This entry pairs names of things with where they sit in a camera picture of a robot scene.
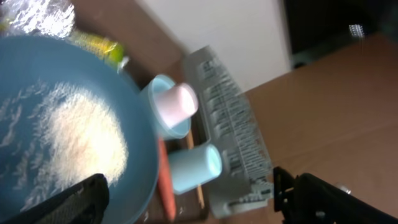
wooden stick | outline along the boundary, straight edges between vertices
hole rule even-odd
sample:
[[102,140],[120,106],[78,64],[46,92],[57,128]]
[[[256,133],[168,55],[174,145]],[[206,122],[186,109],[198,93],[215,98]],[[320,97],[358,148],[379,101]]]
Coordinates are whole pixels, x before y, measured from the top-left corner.
[[[187,135],[187,144],[188,144],[188,149],[193,149],[194,143],[193,143],[193,136],[192,136],[192,131],[189,130],[189,133]],[[200,207],[204,209],[205,207],[205,200],[203,199],[203,191],[201,189],[201,185],[198,185],[197,187],[197,194],[198,194],[198,201],[200,204]]]

aluminum foil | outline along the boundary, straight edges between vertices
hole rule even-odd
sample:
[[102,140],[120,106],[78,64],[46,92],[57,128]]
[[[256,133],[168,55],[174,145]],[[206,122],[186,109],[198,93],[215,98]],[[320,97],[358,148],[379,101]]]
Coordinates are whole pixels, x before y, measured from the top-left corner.
[[5,35],[47,35],[65,38],[75,23],[68,0],[5,0],[0,6]]

white powder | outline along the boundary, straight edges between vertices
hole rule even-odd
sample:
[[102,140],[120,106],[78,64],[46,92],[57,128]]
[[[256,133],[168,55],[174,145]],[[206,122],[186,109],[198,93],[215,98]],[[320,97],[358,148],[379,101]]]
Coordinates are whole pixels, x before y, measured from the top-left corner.
[[43,160],[43,150],[35,153],[30,168],[38,175],[21,210],[44,201],[50,189],[54,194],[95,173],[104,174],[108,185],[117,183],[128,151],[119,121],[103,100],[86,89],[58,84],[36,112],[35,137],[41,149],[50,147],[50,160]]

dish rack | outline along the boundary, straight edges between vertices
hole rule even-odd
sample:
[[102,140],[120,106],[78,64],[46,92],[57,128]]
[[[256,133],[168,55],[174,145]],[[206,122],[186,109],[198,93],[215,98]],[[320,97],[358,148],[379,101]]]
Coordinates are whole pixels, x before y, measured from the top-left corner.
[[209,47],[189,55],[183,69],[198,95],[205,138],[223,160],[223,172],[206,186],[214,216],[267,206],[272,163],[245,95]]

black object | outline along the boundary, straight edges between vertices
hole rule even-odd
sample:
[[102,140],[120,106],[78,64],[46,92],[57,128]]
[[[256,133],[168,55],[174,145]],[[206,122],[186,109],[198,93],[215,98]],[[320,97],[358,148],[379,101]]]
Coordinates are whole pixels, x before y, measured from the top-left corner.
[[311,175],[295,179],[274,168],[274,210],[282,211],[284,224],[398,223],[398,220]]
[[95,174],[3,224],[97,224],[108,203],[106,178]]

